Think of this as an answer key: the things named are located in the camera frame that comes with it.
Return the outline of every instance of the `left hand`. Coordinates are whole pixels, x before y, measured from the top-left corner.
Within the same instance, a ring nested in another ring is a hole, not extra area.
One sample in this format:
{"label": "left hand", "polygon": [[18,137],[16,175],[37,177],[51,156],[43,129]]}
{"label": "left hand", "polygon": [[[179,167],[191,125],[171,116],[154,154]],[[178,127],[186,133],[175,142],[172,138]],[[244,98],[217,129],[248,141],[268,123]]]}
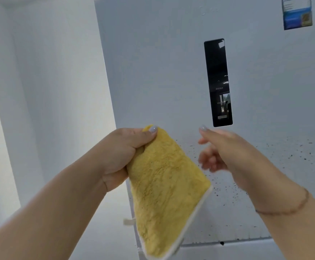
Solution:
{"label": "left hand", "polygon": [[99,166],[98,170],[102,173],[107,192],[114,190],[127,179],[126,165],[134,157],[136,149],[151,142],[157,131],[157,126],[152,126],[149,131],[144,132],[142,129],[117,129],[87,153],[91,156],[90,160],[95,162],[93,166]]}

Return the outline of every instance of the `yellow cleaning cloth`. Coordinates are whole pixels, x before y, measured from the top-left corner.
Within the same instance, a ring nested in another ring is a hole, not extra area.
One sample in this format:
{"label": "yellow cleaning cloth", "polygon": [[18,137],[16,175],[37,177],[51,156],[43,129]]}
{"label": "yellow cleaning cloth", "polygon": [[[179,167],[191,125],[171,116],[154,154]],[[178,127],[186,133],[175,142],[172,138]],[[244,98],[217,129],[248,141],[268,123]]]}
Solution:
{"label": "yellow cleaning cloth", "polygon": [[167,259],[174,253],[172,247],[179,246],[211,183],[161,128],[151,143],[137,150],[127,170],[146,256]]}

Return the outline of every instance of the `fingernail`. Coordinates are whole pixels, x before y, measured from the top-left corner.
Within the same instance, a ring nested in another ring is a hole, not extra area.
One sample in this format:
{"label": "fingernail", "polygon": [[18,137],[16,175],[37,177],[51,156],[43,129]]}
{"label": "fingernail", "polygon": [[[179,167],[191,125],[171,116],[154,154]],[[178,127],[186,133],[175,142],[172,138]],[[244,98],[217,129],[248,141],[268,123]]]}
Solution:
{"label": "fingernail", "polygon": [[149,131],[151,132],[151,133],[154,133],[155,131],[157,131],[158,130],[158,127],[157,126],[151,126],[150,127],[150,129],[149,129]]}
{"label": "fingernail", "polygon": [[207,128],[205,125],[202,125],[202,126],[200,127],[200,130],[207,131],[208,128]]}

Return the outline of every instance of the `bracelet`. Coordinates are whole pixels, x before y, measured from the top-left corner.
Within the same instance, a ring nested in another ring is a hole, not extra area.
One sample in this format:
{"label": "bracelet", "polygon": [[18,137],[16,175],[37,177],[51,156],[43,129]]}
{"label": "bracelet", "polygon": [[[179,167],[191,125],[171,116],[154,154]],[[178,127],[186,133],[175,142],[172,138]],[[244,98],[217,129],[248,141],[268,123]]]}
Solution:
{"label": "bracelet", "polygon": [[261,214],[261,215],[271,215],[271,216],[279,216],[279,215],[292,215],[292,214],[295,214],[297,213],[298,211],[302,210],[303,207],[306,205],[306,203],[308,202],[309,200],[309,192],[306,188],[304,188],[305,192],[306,192],[306,197],[303,199],[303,201],[298,205],[297,208],[295,209],[291,209],[289,211],[282,211],[282,212],[263,212],[263,211],[258,211],[258,210],[255,210],[258,214]]}

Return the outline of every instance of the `hand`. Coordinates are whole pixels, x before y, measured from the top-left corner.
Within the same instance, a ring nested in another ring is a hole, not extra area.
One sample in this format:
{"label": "hand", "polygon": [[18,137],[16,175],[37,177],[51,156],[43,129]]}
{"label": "hand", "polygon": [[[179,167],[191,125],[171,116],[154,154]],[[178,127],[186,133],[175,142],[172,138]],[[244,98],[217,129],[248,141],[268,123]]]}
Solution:
{"label": "hand", "polygon": [[142,132],[142,129],[117,129],[86,154],[96,170],[101,167],[107,192],[114,190],[127,179],[126,165],[134,157],[137,148],[155,138],[157,130],[157,126],[152,126],[145,132]]}
{"label": "hand", "polygon": [[262,177],[260,175],[265,168],[275,168],[254,146],[235,133],[211,131],[205,126],[199,131],[202,135],[199,144],[210,143],[199,156],[202,168],[211,172],[230,171],[234,181],[245,191]]}

